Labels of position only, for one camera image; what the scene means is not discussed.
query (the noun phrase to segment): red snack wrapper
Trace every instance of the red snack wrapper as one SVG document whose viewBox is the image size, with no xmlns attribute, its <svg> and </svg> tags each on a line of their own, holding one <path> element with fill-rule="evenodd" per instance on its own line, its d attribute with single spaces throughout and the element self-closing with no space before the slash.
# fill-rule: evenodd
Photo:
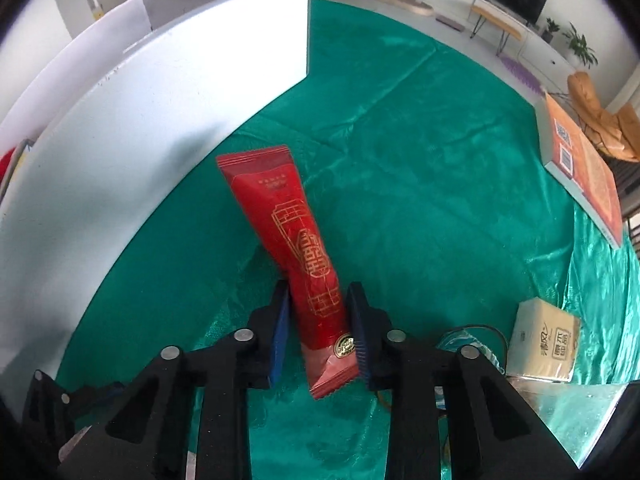
<svg viewBox="0 0 640 480">
<path fill-rule="evenodd" d="M 289 280 L 306 377 L 320 399 L 358 375 L 338 276 L 286 146 L 216 158 L 240 207 Z"/>
</svg>

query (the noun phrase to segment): metal bolt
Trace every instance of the metal bolt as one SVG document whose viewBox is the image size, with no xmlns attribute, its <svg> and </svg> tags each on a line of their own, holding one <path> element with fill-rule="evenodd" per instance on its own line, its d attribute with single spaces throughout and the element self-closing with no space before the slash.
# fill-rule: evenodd
<svg viewBox="0 0 640 480">
<path fill-rule="evenodd" d="M 165 346 L 160 352 L 160 357 L 166 361 L 175 359 L 180 355 L 180 349 L 177 346 Z"/>
<path fill-rule="evenodd" d="M 462 354 L 462 357 L 467 359 L 475 359 L 480 355 L 480 351 L 472 345 L 464 345 L 462 350 L 460 350 L 460 353 Z"/>
<path fill-rule="evenodd" d="M 251 341 L 254 338 L 254 331 L 249 328 L 241 328 L 236 330 L 234 338 L 236 341 Z"/>
<path fill-rule="evenodd" d="M 402 330 L 395 328 L 386 333 L 386 338 L 393 343 L 401 343 L 406 339 L 406 334 Z"/>
</svg>

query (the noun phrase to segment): plant pot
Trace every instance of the plant pot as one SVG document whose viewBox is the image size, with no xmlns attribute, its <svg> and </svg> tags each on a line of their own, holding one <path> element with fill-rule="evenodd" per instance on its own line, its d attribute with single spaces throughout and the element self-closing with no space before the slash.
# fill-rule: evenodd
<svg viewBox="0 0 640 480">
<path fill-rule="evenodd" d="M 575 55 L 573 50 L 568 51 L 564 58 L 569 62 L 569 64 L 574 67 L 576 70 L 582 67 L 582 60 Z"/>
</svg>

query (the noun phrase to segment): orange book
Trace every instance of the orange book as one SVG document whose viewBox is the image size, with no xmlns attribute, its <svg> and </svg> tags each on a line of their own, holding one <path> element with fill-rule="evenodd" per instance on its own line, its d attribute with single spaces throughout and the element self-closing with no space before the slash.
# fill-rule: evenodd
<svg viewBox="0 0 640 480">
<path fill-rule="evenodd" d="M 580 126 L 548 94 L 536 104 L 542 164 L 617 249 L 622 214 L 613 173 Z"/>
</svg>

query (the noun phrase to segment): purple rug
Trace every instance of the purple rug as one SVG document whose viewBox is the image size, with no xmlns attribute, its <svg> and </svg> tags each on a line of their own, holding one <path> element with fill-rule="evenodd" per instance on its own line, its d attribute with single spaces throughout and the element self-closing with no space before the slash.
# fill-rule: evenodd
<svg viewBox="0 0 640 480">
<path fill-rule="evenodd" d="M 500 60 L 502 64 L 507 67 L 507 70 L 516 76 L 518 81 L 523 83 L 523 85 L 531 88 L 536 94 L 543 94 L 542 88 L 540 88 L 540 81 L 519 62 L 508 56 L 500 56 Z"/>
</svg>

